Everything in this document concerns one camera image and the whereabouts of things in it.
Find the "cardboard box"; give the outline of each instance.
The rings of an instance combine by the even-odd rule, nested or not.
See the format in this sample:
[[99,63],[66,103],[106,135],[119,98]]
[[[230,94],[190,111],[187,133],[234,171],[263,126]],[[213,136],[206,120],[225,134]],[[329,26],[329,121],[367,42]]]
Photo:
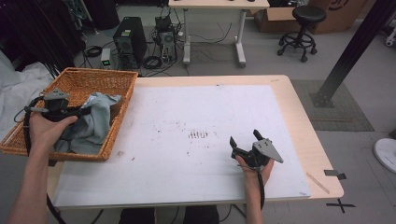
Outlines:
[[293,7],[269,7],[254,14],[259,31],[265,33],[293,32],[300,30],[300,24],[294,19],[291,12]]
[[323,22],[308,26],[312,34],[328,34],[348,30],[358,18],[367,0],[310,0],[309,6],[326,11]]

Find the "black stool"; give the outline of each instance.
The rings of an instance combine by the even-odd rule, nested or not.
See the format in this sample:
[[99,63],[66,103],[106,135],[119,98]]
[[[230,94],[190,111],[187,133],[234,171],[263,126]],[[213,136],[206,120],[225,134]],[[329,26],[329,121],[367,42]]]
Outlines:
[[290,32],[282,35],[282,38],[279,40],[279,45],[283,46],[283,48],[277,51],[277,55],[281,56],[287,46],[292,46],[295,49],[303,49],[304,53],[301,57],[301,62],[305,63],[308,60],[308,58],[305,56],[306,49],[312,47],[311,54],[316,54],[318,52],[316,50],[314,38],[305,33],[306,26],[311,23],[324,21],[326,19],[326,12],[318,7],[300,6],[296,7],[292,14],[297,22],[301,25],[300,32]]

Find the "white paper sheet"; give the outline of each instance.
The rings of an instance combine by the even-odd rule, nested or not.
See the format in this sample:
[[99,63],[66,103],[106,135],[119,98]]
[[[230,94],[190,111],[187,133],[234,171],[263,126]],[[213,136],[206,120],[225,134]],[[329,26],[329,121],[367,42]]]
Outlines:
[[274,166],[267,199],[309,197],[271,87],[218,85],[135,88],[110,159],[66,162],[54,204],[242,202],[243,174],[229,141],[251,150],[254,129],[284,160]]

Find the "gray cloth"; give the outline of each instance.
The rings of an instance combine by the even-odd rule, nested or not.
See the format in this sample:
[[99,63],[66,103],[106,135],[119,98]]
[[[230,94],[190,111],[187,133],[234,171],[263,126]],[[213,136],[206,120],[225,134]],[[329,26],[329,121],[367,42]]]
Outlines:
[[119,100],[119,95],[110,96],[100,92],[91,94],[82,106],[90,106],[91,114],[81,117],[75,124],[67,127],[56,142],[55,150],[98,154],[110,129],[110,106]]

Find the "table leg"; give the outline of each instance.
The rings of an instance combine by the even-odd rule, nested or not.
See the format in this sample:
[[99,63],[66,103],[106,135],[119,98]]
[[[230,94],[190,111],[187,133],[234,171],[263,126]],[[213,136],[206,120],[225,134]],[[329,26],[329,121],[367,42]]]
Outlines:
[[189,32],[189,22],[188,22],[188,12],[187,8],[183,8],[184,12],[184,57],[183,63],[190,63],[190,52],[191,52],[191,41],[190,41],[190,32]]
[[244,49],[242,47],[242,33],[244,32],[246,15],[247,15],[247,11],[245,9],[242,9],[241,18],[239,21],[238,36],[235,37],[236,52],[238,53],[238,60],[242,67],[245,67],[247,65]]

